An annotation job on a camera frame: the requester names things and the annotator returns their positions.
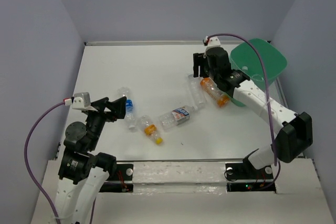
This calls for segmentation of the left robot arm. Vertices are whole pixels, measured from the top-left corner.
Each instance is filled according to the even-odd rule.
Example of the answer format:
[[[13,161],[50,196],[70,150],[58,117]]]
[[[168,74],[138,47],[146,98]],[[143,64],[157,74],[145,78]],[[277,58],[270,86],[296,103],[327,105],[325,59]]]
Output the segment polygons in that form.
[[[64,152],[58,172],[55,223],[84,223],[101,186],[116,174],[117,160],[106,153],[93,155],[104,125],[125,117],[126,97],[91,101],[87,92],[64,100],[84,113],[85,122],[73,122],[65,130]]]

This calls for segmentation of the clear ribbed bottle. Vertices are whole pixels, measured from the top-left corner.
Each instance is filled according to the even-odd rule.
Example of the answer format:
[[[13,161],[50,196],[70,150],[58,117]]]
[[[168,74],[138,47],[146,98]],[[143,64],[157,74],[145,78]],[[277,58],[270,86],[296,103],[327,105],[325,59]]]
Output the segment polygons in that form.
[[[264,82],[264,77],[259,74],[251,76],[251,79],[256,82]]]

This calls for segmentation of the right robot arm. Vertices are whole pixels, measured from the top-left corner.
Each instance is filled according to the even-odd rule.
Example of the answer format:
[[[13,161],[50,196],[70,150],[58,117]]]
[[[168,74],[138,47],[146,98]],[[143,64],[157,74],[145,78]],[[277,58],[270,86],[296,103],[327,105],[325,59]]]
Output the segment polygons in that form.
[[[268,91],[258,88],[243,71],[233,69],[222,47],[207,47],[204,53],[194,53],[193,75],[211,78],[221,91],[269,124],[271,144],[252,151],[243,159],[241,171],[246,177],[255,177],[275,161],[290,163],[312,145],[311,116],[285,108],[272,99]]]

